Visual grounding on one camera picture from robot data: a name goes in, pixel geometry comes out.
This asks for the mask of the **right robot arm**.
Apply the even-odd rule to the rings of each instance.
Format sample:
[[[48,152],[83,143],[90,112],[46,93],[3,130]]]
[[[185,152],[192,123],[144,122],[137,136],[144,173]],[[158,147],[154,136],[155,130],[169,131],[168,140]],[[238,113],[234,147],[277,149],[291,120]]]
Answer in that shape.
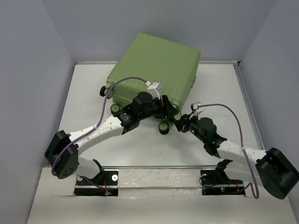
[[[210,118],[185,114],[172,121],[179,132],[190,132],[198,138],[209,155],[223,159],[228,165],[247,166],[249,174],[236,178],[245,181],[248,177],[275,198],[285,199],[299,182],[298,170],[277,148],[259,150],[233,143],[217,133],[217,126]]]

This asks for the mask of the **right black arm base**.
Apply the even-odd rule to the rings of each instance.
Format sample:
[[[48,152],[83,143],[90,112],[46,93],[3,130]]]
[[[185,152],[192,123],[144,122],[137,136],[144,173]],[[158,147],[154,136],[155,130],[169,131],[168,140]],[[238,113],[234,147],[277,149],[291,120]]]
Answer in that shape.
[[[200,171],[199,184],[203,196],[246,195],[243,181],[228,179],[212,169]]]

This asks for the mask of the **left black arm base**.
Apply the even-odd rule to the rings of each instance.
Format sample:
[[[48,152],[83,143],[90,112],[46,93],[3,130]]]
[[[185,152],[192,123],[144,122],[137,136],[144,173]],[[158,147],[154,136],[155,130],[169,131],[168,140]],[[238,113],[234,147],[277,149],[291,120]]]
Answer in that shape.
[[[99,180],[93,181],[77,177],[74,187],[76,196],[118,196],[119,170],[106,169],[105,175]]]

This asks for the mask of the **green hard-shell suitcase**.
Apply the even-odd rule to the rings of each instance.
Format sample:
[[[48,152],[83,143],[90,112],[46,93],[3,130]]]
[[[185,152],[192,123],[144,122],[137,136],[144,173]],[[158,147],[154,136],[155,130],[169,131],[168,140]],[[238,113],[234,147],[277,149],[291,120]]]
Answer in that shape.
[[[181,113],[196,80],[200,55],[197,48],[138,33],[108,75],[100,95],[112,99],[113,114],[132,103],[138,93],[147,92],[147,81],[161,82],[160,98],[167,95]],[[158,120],[161,134],[174,125],[173,119]]]

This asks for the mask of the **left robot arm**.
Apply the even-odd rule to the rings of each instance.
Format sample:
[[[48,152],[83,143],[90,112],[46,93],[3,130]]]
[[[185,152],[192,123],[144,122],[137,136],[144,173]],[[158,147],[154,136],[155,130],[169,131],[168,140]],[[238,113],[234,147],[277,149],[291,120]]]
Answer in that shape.
[[[144,119],[172,119],[178,113],[179,110],[170,103],[166,95],[153,98],[143,91],[132,103],[114,112],[99,125],[72,133],[63,130],[56,132],[44,156],[52,167],[52,174],[58,179],[75,174],[86,177],[92,184],[99,184],[103,180],[100,164],[81,158],[84,151],[109,138],[132,131]]]

